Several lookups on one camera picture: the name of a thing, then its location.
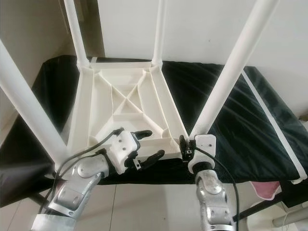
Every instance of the robotic arm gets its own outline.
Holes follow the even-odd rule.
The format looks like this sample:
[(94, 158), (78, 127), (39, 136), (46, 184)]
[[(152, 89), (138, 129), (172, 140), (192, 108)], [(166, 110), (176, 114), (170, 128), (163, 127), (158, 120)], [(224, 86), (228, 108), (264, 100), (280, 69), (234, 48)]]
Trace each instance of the robotic arm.
[(183, 160), (188, 161), (190, 173), (196, 176), (195, 184), (200, 203), (201, 228), (203, 231), (233, 231), (226, 192), (213, 170), (215, 162), (196, 148), (215, 157), (216, 137), (197, 135), (195, 140), (190, 141), (188, 145), (184, 137), (180, 137)]
[(87, 204), (94, 186), (112, 174), (123, 174), (128, 168), (147, 169), (164, 154), (159, 150), (146, 161), (137, 160), (138, 140), (151, 136), (149, 130), (129, 132), (118, 129), (110, 150), (100, 149), (83, 157), (72, 169), (71, 176), (52, 196), (45, 214), (38, 214), (32, 231), (73, 231), (77, 219)]
[[(159, 150), (144, 162), (136, 158), (140, 149), (138, 140), (151, 134), (149, 130), (129, 132), (119, 129), (110, 150), (100, 149), (96, 154), (90, 153), (91, 157), (80, 159), (73, 166), (69, 180), (52, 196), (45, 214), (36, 216), (31, 230), (73, 231), (89, 200), (91, 190), (100, 179), (112, 174), (123, 174), (128, 168), (146, 169), (165, 154), (163, 150)], [(195, 148), (215, 156), (215, 136), (197, 135), (188, 145), (184, 137), (180, 137), (183, 161), (188, 162), (189, 171), (196, 176), (202, 230), (233, 231), (226, 193), (213, 170), (215, 163)]]

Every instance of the black cable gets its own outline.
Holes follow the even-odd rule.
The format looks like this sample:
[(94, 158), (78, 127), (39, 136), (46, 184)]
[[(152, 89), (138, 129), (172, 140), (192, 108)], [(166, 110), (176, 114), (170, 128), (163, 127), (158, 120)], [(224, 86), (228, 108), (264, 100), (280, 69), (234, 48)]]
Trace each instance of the black cable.
[[(237, 191), (237, 187), (236, 187), (236, 183), (235, 180), (233, 178), (233, 176), (231, 175), (231, 173), (228, 171), (228, 169), (219, 161), (217, 160), (215, 157), (211, 156), (211, 154), (207, 153), (206, 151), (195, 147), (195, 150), (203, 153), (204, 155), (207, 155), (208, 157), (210, 157), (212, 160), (214, 160), (217, 164), (219, 164), (225, 171), (226, 173), (229, 175), (229, 177), (232, 180), (233, 183), (233, 187), (234, 187), (234, 191), (235, 191), (235, 198), (236, 198), (236, 216), (239, 217), (239, 213), (240, 213), (240, 200), (239, 200), (239, 193)], [(239, 221), (236, 222), (236, 231), (239, 231)]]
[[(62, 173), (62, 174), (60, 175), (60, 172), (61, 172), (62, 168), (64, 167), (64, 165), (65, 165), (68, 161), (70, 161), (70, 160), (72, 160), (72, 159), (75, 159), (75, 158), (77, 158), (77, 157), (79, 157), (79, 156), (81, 156), (81, 155), (83, 155), (83, 154), (86, 154), (86, 153), (88, 153), (88, 152), (90, 152), (90, 151), (92, 151), (92, 150), (98, 148), (98, 147), (101, 146), (103, 143), (105, 143), (108, 139), (110, 139), (110, 137), (112, 137), (113, 135), (119, 133), (119, 132), (122, 131), (122, 130), (123, 130), (123, 128), (120, 128), (120, 129), (117, 129), (117, 130), (113, 130), (106, 138), (104, 138), (102, 141), (98, 142), (96, 145), (94, 145), (94, 146), (92, 146), (92, 147), (90, 147), (90, 148), (88, 148), (88, 149), (86, 149), (86, 150), (84, 150), (84, 151), (81, 151), (81, 152), (79, 152), (79, 153), (77, 153), (77, 154), (75, 154), (75, 155), (73, 155), (73, 156), (67, 158), (67, 159), (60, 165), (60, 167), (58, 168), (58, 170), (56, 171), (56, 175), (55, 175), (55, 177), (54, 177), (52, 187), (50, 188), (50, 190), (49, 190), (48, 193), (46, 194), (46, 196), (45, 196), (45, 201), (48, 200), (48, 197), (49, 197), (49, 195), (50, 195), (51, 193), (52, 193), (52, 194), (51, 194), (51, 198), (54, 197), (56, 182), (57, 182), (58, 178), (59, 178), (59, 177), (62, 177), (62, 176), (64, 175), (64, 173), (66, 173), (66, 172), (68, 171), (68, 169), (71, 168), (71, 167), (73, 166), (73, 164), (77, 163), (80, 159), (78, 159), (78, 160), (75, 161), (73, 164), (71, 164), (71, 165), (64, 171), (64, 173)], [(46, 203), (43, 203), (43, 204), (41, 205), (41, 207), (39, 208), (39, 211), (38, 211), (39, 214), (42, 212), (42, 210), (43, 210), (45, 204), (46, 204)]]

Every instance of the white strap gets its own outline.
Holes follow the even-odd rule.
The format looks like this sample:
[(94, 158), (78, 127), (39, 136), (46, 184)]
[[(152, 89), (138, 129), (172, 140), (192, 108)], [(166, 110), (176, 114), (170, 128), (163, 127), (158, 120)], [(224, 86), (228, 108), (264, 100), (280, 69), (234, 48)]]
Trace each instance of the white strap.
[(285, 150), (287, 151), (291, 161), (293, 162), (295, 168), (298, 171), (299, 177), (301, 180), (304, 180), (307, 178), (307, 174), (303, 168), (303, 166), (301, 165), (301, 163), (299, 162), (297, 156), (295, 155), (293, 149), (291, 148), (288, 140), (286, 139), (286, 137), (284, 136), (283, 132), (281, 131), (280, 127), (278, 126), (276, 120), (274, 119), (274, 117), (271, 115), (270, 111), (268, 110), (268, 108), (266, 107), (265, 103), (263, 102), (261, 96), (259, 95), (259, 93), (257, 92), (255, 86), (252, 84), (252, 82), (250, 81), (248, 75), (246, 74), (246, 72), (243, 70), (242, 71), (242, 75), (245, 79), (245, 81), (247, 82), (248, 86), (250, 87), (252, 93), (254, 94), (255, 98), (257, 99), (257, 101), (259, 102), (261, 108), (263, 109), (265, 115), (267, 116), (267, 118), (269, 119), (271, 125), (274, 127), (275, 132), (277, 133), (278, 138), (280, 139), (280, 142), (282, 143), (283, 147), (285, 148)]

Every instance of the white pipe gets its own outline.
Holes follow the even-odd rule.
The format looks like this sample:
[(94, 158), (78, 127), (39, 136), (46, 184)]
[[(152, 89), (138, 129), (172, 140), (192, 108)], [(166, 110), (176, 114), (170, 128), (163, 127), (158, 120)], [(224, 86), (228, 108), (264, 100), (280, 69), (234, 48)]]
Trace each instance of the white pipe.
[(154, 53), (152, 59), (152, 65), (161, 65), (162, 53), (163, 53), (163, 43), (164, 43), (164, 33), (165, 33), (165, 20), (167, 11), (167, 0), (159, 0), (157, 21), (156, 21), (156, 34), (154, 43)]
[(294, 212), (290, 212), (282, 217), (275, 218), (272, 220), (272, 223), (274, 227), (281, 227), (307, 218), (308, 218), (308, 207), (302, 208)]
[(190, 134), (207, 134), (260, 39), (279, 0), (258, 0)]
[(0, 40), (0, 87), (57, 167), (68, 158), (66, 145)]
[(76, 51), (77, 64), (79, 64), (80, 66), (89, 67), (90, 63), (87, 59), (85, 47), (83, 45), (74, 0), (64, 0), (64, 4)]

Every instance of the wire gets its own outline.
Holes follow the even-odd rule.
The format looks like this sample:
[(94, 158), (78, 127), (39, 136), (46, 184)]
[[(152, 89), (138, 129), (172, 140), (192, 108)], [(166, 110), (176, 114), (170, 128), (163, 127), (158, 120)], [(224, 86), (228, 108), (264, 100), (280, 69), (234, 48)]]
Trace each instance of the wire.
[(285, 216), (284, 216), (283, 224), (282, 224), (282, 226), (281, 226), (281, 230), (282, 230), (282, 231), (284, 230), (284, 227), (285, 227), (285, 220), (287, 219), (287, 216), (288, 216), (288, 215), (289, 215), (289, 212), (287, 212), (287, 213), (285, 214)]
[[(92, 150), (98, 148), (98, 147), (101, 146), (103, 143), (105, 143), (107, 140), (109, 140), (110, 137), (112, 137), (114, 134), (116, 134), (117, 132), (119, 132), (119, 131), (121, 131), (121, 130), (123, 130), (123, 129), (120, 128), (120, 129), (117, 129), (117, 130), (113, 130), (106, 138), (104, 138), (102, 141), (98, 142), (96, 145), (94, 145), (94, 146), (92, 146), (92, 147), (90, 147), (90, 148), (88, 148), (88, 149), (86, 149), (86, 150), (84, 150), (84, 151), (81, 151), (81, 152), (79, 152), (79, 153), (77, 153), (77, 154), (75, 154), (75, 155), (73, 155), (73, 156), (67, 158), (67, 159), (59, 166), (58, 170), (56, 171), (56, 175), (55, 175), (55, 177), (54, 177), (52, 187), (50, 188), (50, 190), (49, 190), (48, 193), (46, 194), (46, 196), (45, 196), (45, 201), (48, 200), (48, 197), (49, 197), (49, 195), (50, 195), (51, 193), (52, 193), (52, 194), (51, 194), (51, 198), (54, 197), (54, 195), (55, 195), (55, 188), (56, 188), (56, 182), (57, 182), (58, 178), (59, 178), (59, 177), (61, 178), (61, 177), (62, 177), (72, 166), (74, 166), (79, 160), (81, 160), (82, 158), (85, 158), (85, 157), (87, 157), (87, 156), (82, 157), (82, 158), (78, 159), (77, 161), (73, 162), (73, 163), (72, 163), (68, 168), (66, 168), (65, 171), (60, 175), (62, 168), (64, 167), (64, 165), (65, 165), (67, 162), (69, 162), (69, 161), (72, 160), (72, 159), (75, 159), (75, 158), (77, 158), (77, 157), (80, 157), (80, 156), (82, 156), (82, 155), (84, 155), (84, 154), (86, 154), (86, 153), (88, 153), (88, 152), (91, 152)], [(46, 204), (46, 203), (43, 203), (43, 204), (41, 205), (41, 207), (39, 208), (39, 211), (38, 211), (39, 214), (42, 212), (42, 210), (43, 210), (45, 204)]]
[[(206, 151), (198, 148), (198, 147), (195, 147), (194, 148), (195, 150), (203, 153), (204, 155), (207, 155), (208, 157), (210, 157), (212, 160), (214, 160), (217, 164), (219, 164), (225, 171), (226, 173), (229, 175), (229, 177), (231, 178), (232, 180), (232, 183), (233, 183), (233, 187), (234, 187), (234, 191), (235, 191), (235, 198), (236, 198), (236, 217), (237, 219), (239, 218), (239, 213), (240, 213), (240, 200), (239, 200), (239, 193), (237, 191), (237, 187), (236, 187), (236, 183), (235, 183), (235, 180), (233, 178), (233, 176), (231, 175), (231, 173), (228, 171), (228, 169), (219, 161), (217, 160), (215, 157), (211, 156), (211, 154), (207, 153)], [(239, 231), (239, 220), (237, 220), (236, 222), (236, 231)]]

